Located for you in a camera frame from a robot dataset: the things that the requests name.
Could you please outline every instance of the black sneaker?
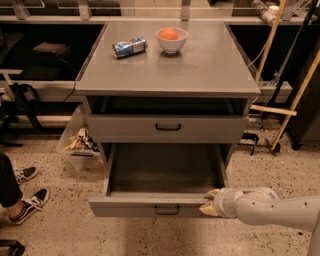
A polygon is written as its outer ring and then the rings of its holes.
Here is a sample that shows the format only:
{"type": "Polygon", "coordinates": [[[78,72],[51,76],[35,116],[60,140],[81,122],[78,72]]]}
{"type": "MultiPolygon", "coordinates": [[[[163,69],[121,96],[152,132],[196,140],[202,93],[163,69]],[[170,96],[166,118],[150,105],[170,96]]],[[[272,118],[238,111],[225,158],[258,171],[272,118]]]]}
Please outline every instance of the black sneaker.
{"type": "Polygon", "coordinates": [[[42,211],[43,206],[49,199],[49,191],[45,188],[39,190],[37,193],[33,195],[30,199],[22,200],[24,202],[24,207],[21,213],[12,218],[9,217],[10,220],[16,224],[20,225],[21,223],[25,222],[29,217],[34,214],[36,211],[42,211]]]}
{"type": "Polygon", "coordinates": [[[17,180],[19,185],[21,183],[23,183],[23,182],[31,180],[38,173],[39,173],[39,171],[35,167],[29,167],[29,168],[25,168],[25,169],[23,169],[21,171],[15,171],[14,172],[14,174],[16,176],[16,180],[17,180]]]}

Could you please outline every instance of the bowl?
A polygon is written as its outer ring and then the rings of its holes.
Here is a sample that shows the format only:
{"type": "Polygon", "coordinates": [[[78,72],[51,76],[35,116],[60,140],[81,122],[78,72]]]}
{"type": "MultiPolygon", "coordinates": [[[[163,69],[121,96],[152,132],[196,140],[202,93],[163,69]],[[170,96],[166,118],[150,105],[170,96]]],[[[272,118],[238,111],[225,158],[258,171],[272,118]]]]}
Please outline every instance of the bowl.
{"type": "Polygon", "coordinates": [[[186,43],[187,38],[188,38],[188,32],[181,29],[181,28],[173,28],[178,33],[178,39],[177,40],[167,40],[167,39],[163,39],[159,36],[159,33],[161,33],[162,29],[159,29],[156,32],[156,36],[157,36],[158,43],[159,43],[160,47],[166,53],[169,53],[169,54],[177,53],[186,43]]]}

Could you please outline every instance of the soda can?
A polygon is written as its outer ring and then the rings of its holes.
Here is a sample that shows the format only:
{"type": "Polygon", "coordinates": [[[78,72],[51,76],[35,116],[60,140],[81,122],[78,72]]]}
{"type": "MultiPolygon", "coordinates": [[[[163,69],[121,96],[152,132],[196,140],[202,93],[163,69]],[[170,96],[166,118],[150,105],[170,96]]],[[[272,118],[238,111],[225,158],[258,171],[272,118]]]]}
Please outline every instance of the soda can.
{"type": "Polygon", "coordinates": [[[129,41],[119,42],[112,45],[116,58],[126,57],[147,49],[147,40],[144,37],[136,37],[129,41]]]}

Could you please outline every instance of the terrazzo floor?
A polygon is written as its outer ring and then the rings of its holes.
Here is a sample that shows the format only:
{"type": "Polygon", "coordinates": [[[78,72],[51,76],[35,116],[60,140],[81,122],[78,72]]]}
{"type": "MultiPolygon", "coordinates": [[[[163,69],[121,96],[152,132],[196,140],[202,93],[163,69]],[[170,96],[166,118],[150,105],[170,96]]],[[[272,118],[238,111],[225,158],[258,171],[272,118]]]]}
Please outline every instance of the terrazzo floor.
{"type": "MultiPolygon", "coordinates": [[[[320,195],[319,145],[294,151],[285,134],[280,153],[274,155],[264,139],[275,137],[277,123],[265,125],[264,131],[250,129],[258,134],[259,146],[252,156],[251,147],[236,147],[227,170],[230,187],[267,186],[280,198],[320,195]]],[[[31,196],[42,187],[50,190],[44,210],[21,226],[11,224],[0,209],[0,238],[20,240],[26,245],[24,255],[307,255],[311,233],[281,226],[248,226],[222,218],[94,217],[88,199],[102,194],[102,169],[76,170],[57,153],[57,136],[9,139],[23,143],[21,148],[0,146],[14,168],[35,166],[40,171],[21,185],[24,195],[31,196]]]]}

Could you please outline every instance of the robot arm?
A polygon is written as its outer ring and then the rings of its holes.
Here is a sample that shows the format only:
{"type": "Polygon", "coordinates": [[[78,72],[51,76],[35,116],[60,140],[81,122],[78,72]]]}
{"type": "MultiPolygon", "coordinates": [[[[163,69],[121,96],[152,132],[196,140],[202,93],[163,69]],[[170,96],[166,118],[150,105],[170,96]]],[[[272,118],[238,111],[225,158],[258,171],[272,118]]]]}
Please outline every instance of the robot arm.
{"type": "Polygon", "coordinates": [[[270,188],[213,190],[204,214],[238,218],[248,225],[276,224],[313,232],[309,255],[320,255],[320,196],[280,200],[270,188]]]}

